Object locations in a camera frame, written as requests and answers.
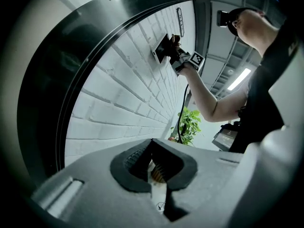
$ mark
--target cap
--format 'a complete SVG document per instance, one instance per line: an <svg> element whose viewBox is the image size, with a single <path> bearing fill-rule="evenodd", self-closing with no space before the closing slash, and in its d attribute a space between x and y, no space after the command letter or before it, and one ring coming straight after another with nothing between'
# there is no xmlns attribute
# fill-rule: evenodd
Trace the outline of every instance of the cap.
<svg viewBox="0 0 304 228"><path fill-rule="evenodd" d="M238 31L237 29L233 26L232 22L235 21L237 19L237 16L243 12L244 10L253 10L253 11L257 11L256 9L252 9L252 8L240 8L240 9L234 9L232 10L229 14L228 14L228 21L227 21L227 27L230 30L230 32L232 34L234 34L235 36L238 36Z"/></svg>

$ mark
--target black shirt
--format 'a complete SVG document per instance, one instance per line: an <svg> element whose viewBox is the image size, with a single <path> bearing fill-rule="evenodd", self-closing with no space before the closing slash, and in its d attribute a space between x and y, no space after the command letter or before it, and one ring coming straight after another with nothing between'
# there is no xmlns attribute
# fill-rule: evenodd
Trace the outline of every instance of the black shirt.
<svg viewBox="0 0 304 228"><path fill-rule="evenodd" d="M230 152L244 153L250 143L262 141L269 132L284 125L268 90L288 67L295 45L295 33L286 21L249 81L247 104L240 113L241 127Z"/></svg>

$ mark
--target ceiling light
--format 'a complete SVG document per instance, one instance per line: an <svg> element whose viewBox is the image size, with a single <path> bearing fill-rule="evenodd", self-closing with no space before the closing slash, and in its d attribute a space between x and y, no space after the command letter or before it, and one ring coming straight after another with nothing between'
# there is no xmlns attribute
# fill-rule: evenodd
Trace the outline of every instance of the ceiling light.
<svg viewBox="0 0 304 228"><path fill-rule="evenodd" d="M228 90L233 90L235 87L238 86L239 83L241 83L244 78L248 76L248 74L251 72L250 69L245 68L244 71L241 73L241 75L228 87Z"/></svg>

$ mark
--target person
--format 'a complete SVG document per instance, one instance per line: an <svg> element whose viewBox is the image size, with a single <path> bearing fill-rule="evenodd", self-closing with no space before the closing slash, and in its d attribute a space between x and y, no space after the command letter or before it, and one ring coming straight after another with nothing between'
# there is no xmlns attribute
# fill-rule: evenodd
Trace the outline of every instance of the person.
<svg viewBox="0 0 304 228"><path fill-rule="evenodd" d="M217 100L190 64L186 63L180 74L187 78L205 120L222 122L240 117L240 129L229 151L244 153L250 143L262 141L269 132L284 125L268 90L287 68L298 43L288 21L278 29L255 9L231 11L228 29L262 57L260 66L239 90Z"/></svg>

